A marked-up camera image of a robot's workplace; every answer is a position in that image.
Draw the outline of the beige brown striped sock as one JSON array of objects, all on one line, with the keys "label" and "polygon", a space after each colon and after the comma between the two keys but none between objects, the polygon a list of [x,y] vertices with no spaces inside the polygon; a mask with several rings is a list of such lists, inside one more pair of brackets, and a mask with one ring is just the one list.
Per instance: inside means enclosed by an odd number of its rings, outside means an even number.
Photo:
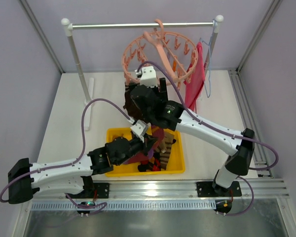
[{"label": "beige brown striped sock", "polygon": [[160,169],[166,170],[170,159],[172,145],[176,139],[172,133],[165,132],[164,138],[154,152],[154,158],[159,162]]}]

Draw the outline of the purple yellow patterned sock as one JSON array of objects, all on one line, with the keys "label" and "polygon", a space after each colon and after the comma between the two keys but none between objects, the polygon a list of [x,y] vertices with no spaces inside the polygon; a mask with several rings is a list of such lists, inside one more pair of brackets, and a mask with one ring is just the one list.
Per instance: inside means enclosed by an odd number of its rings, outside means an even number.
[{"label": "purple yellow patterned sock", "polygon": [[151,159],[153,157],[153,154],[154,154],[153,150],[149,151],[147,155],[139,152],[135,156],[133,156],[130,159],[128,159],[127,161],[125,161],[123,164],[127,165],[127,164],[146,161],[146,160]]}]

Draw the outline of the dark brown sock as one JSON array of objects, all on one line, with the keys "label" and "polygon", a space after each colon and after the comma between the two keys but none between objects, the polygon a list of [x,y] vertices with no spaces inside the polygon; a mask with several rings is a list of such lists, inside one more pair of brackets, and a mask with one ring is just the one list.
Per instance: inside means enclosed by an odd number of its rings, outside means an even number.
[{"label": "dark brown sock", "polygon": [[131,99],[130,92],[138,86],[137,83],[129,83],[125,85],[125,104],[123,106],[123,109],[127,111],[128,116],[133,117],[136,120],[144,120],[143,115],[141,111],[137,108],[137,106],[134,104],[133,100]]}]

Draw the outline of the red yellow argyle sock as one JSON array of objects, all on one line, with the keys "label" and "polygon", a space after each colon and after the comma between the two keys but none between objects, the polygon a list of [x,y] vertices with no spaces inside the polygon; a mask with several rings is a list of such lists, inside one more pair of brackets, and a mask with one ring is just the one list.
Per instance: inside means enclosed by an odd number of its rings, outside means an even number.
[{"label": "red yellow argyle sock", "polygon": [[159,159],[153,158],[152,160],[145,160],[140,162],[137,168],[139,172],[155,172],[161,170],[161,164]]}]

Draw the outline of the pink round clip hanger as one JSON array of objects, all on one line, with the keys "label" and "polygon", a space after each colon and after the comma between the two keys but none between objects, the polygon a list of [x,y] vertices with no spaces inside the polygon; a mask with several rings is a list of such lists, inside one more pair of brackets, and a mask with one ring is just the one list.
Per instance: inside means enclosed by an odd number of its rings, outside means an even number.
[{"label": "pink round clip hanger", "polygon": [[[141,45],[141,40],[146,40],[157,50],[161,62],[165,67],[166,73],[174,80],[175,83],[180,84],[181,81],[190,83],[191,75],[195,71],[196,63],[198,60],[198,52],[195,44],[182,34],[165,31],[165,24],[163,24],[161,20],[155,19],[155,23],[157,24],[157,27],[153,29],[153,32],[144,32],[142,36],[134,39],[126,47],[122,55],[121,64],[124,71],[125,84],[139,81],[138,79],[133,77],[128,70],[129,64],[135,56],[137,56],[138,61],[143,63],[144,65],[150,64],[144,52],[146,44]],[[189,53],[191,54],[190,68],[188,70],[184,69],[183,64],[179,62],[177,55],[175,55],[171,48],[168,46],[166,36],[175,37],[175,50],[177,50],[181,45],[180,43],[178,43],[178,39],[185,40],[184,55],[188,55]],[[172,70],[173,61],[176,61],[177,63],[175,73]]]}]

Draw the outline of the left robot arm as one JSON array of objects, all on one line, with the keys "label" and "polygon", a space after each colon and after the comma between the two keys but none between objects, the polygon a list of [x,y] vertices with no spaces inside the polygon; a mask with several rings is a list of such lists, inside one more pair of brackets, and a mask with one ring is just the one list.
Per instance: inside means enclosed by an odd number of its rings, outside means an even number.
[{"label": "left robot arm", "polygon": [[93,175],[111,172],[138,153],[148,154],[156,142],[157,138],[150,135],[131,140],[117,137],[77,159],[49,164],[20,159],[8,172],[7,202],[24,203],[42,194],[65,193],[72,197],[93,190]]}]

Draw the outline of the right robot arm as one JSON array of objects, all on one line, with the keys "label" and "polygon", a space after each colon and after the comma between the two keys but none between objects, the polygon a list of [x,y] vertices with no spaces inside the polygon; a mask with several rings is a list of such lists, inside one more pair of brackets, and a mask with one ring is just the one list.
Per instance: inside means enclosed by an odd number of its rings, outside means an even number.
[{"label": "right robot arm", "polygon": [[243,131],[228,130],[169,100],[164,78],[159,86],[153,88],[130,83],[125,88],[124,108],[136,120],[191,135],[225,152],[228,158],[212,182],[217,195],[227,194],[238,176],[248,174],[254,152],[254,131],[249,128]]}]

